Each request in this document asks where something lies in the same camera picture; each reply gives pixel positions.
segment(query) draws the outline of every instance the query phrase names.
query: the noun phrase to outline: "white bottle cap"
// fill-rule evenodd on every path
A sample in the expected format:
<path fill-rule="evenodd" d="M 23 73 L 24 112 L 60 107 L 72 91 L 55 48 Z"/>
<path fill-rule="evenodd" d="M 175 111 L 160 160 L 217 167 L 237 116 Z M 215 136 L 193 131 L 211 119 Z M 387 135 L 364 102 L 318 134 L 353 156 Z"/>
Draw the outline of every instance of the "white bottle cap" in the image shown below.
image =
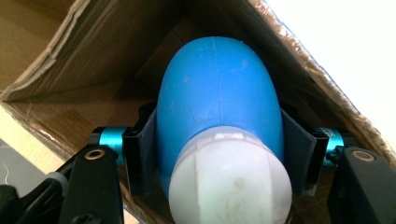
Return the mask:
<path fill-rule="evenodd" d="M 177 224 L 284 223 L 289 176 L 262 141 L 221 126 L 183 147 L 172 174 L 169 204 Z"/>

